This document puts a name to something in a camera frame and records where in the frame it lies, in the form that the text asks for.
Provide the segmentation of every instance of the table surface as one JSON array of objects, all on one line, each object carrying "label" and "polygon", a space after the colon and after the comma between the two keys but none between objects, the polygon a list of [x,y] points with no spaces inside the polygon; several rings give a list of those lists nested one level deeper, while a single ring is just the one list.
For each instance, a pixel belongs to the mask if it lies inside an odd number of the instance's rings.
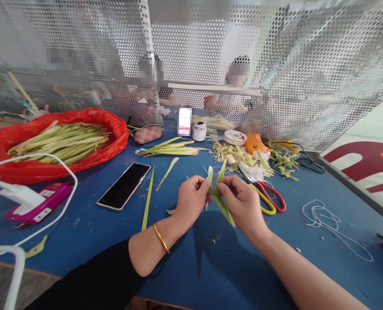
[{"label": "table surface", "polygon": [[[166,141],[174,132],[165,131]],[[205,142],[194,146],[206,146]],[[173,156],[139,158],[139,147],[132,139],[128,147],[114,159],[77,174],[79,186],[68,210],[53,232],[43,252],[26,261],[26,267],[64,276],[107,247],[131,237],[141,229],[149,179],[146,178],[121,212],[96,205],[100,196],[134,161],[155,165],[153,192],[148,225],[167,215],[174,208],[179,185],[195,174],[206,176],[203,166],[220,170],[220,163],[201,151],[198,156],[185,156],[174,165],[158,192],[155,188],[166,173]],[[383,235],[383,218],[329,173],[317,174],[308,169],[296,172],[299,182],[276,175],[269,180],[287,203],[287,211],[265,215],[270,229],[302,255],[334,279],[343,288],[371,309],[383,309],[383,250],[375,233]],[[45,184],[35,184],[40,190]],[[302,206],[319,199],[338,216],[339,231],[364,243],[374,257],[372,263],[355,255],[343,241],[325,228],[306,226]],[[0,196],[0,245],[14,244],[41,226],[22,230],[12,228],[13,222],[3,214],[15,203]],[[42,225],[52,221],[59,212],[49,216]],[[39,243],[45,233],[23,245],[28,251]],[[349,243],[361,256],[367,254]],[[238,228],[232,228],[215,204],[202,212],[194,226],[174,245],[156,267],[138,295],[162,302],[197,309],[295,308],[274,271]],[[0,261],[12,264],[5,254]]]}]

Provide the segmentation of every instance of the plastic bag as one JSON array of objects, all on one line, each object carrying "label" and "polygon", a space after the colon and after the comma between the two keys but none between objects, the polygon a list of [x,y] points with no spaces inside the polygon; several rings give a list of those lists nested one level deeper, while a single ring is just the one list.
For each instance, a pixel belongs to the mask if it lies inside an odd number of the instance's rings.
[{"label": "plastic bag", "polygon": [[[129,134],[124,120],[105,110],[87,108],[65,113],[49,113],[26,124],[0,128],[0,161],[11,158],[6,152],[12,146],[38,135],[55,120],[58,120],[59,124],[84,122],[102,125],[113,132],[113,135],[109,136],[108,145],[68,166],[74,173],[101,164],[127,147]],[[60,164],[45,164],[39,161],[10,162],[0,166],[0,180],[10,184],[28,185],[68,175]]]}]

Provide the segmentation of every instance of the black smartphone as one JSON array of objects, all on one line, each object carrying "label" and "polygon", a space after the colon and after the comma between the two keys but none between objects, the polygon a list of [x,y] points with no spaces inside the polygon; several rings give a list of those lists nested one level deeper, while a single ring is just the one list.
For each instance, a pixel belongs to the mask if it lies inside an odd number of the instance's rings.
[{"label": "black smartphone", "polygon": [[150,166],[132,163],[98,200],[97,205],[121,211],[140,186]]}]

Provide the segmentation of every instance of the pink power strip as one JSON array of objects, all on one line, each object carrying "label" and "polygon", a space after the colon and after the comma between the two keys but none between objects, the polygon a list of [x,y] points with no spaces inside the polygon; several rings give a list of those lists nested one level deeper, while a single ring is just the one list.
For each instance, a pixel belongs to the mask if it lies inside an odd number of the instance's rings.
[{"label": "pink power strip", "polygon": [[45,197],[45,201],[36,208],[25,210],[22,205],[18,205],[7,212],[4,217],[28,225],[37,225],[54,211],[71,192],[72,187],[66,183],[55,182],[49,184],[39,192],[41,196]]}]

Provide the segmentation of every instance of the charging cable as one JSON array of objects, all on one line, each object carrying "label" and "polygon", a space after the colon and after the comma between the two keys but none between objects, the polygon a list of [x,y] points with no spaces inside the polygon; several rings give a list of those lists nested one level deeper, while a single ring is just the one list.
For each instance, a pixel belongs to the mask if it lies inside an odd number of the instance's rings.
[{"label": "charging cable", "polygon": [[[13,278],[12,278],[12,282],[10,283],[9,293],[7,295],[7,299],[6,299],[6,303],[5,303],[5,307],[4,307],[5,310],[14,310],[15,309],[16,299],[18,297],[18,292],[19,292],[19,287],[20,287],[20,282],[22,280],[23,270],[25,267],[25,252],[19,246],[22,245],[23,243],[25,243],[26,241],[32,239],[36,235],[40,234],[41,232],[43,232],[47,228],[51,227],[57,221],[59,221],[59,219],[62,217],[62,215],[65,213],[66,209],[68,208],[68,205],[69,205],[69,203],[70,203],[70,201],[71,201],[71,199],[75,193],[75,190],[78,186],[78,179],[76,178],[75,174],[71,171],[71,169],[69,169],[68,166],[62,160],[60,160],[58,157],[56,157],[55,155],[52,155],[52,154],[23,155],[23,156],[19,156],[19,157],[10,158],[10,159],[4,160],[4,161],[0,161],[0,165],[6,164],[8,162],[16,161],[18,159],[29,158],[29,157],[33,157],[33,156],[50,156],[50,157],[55,158],[69,172],[69,174],[74,179],[75,184],[74,184],[74,188],[72,189],[71,194],[69,195],[68,199],[66,200],[65,206],[63,207],[61,213],[58,215],[58,217],[55,220],[53,220],[51,223],[47,224],[45,227],[34,232],[33,234],[31,234],[27,238],[23,239],[22,241],[19,241],[15,245],[0,245],[0,256],[5,254],[6,252],[11,252],[16,257],[15,269],[13,272]],[[12,186],[11,184],[0,181],[0,187],[9,188],[11,186]]]},{"label": "charging cable", "polygon": [[13,277],[4,307],[4,310],[14,310],[18,298],[20,281],[22,280],[23,270],[25,269],[25,251],[14,245],[0,245],[0,251],[3,251],[3,253],[10,252],[15,255],[15,269],[13,270]]},{"label": "charging cable", "polygon": [[[74,188],[72,189],[71,194],[68,197],[68,200],[65,203],[65,206],[63,207],[63,209],[62,209],[61,213],[58,215],[58,217],[55,220],[53,220],[51,223],[47,224],[45,227],[42,227],[41,229],[39,229],[38,231],[34,232],[30,236],[26,237],[22,241],[19,241],[18,243],[16,243],[15,246],[20,246],[20,245],[24,244],[26,241],[32,239],[33,237],[35,237],[36,235],[40,234],[42,231],[46,230],[47,228],[49,228],[53,224],[55,224],[57,221],[59,221],[59,219],[62,217],[62,215],[65,213],[66,209],[68,208],[69,202],[71,201],[71,199],[72,199],[72,197],[73,197],[73,195],[75,193],[75,190],[76,190],[76,188],[78,186],[78,179],[76,178],[75,174],[71,171],[71,169],[69,169],[68,166],[62,160],[60,160],[58,157],[56,157],[55,155],[52,155],[52,154],[43,154],[42,153],[42,154],[23,155],[23,156],[19,156],[19,157],[10,158],[10,159],[4,160],[4,161],[0,161],[0,165],[6,164],[8,162],[16,161],[18,159],[29,158],[29,157],[33,157],[33,156],[50,156],[50,157],[55,158],[69,172],[69,174],[72,176],[72,178],[75,181],[75,185],[74,185]],[[0,181],[0,187],[6,187],[6,186],[9,186],[9,185],[10,184],[8,184],[8,183]]]}]

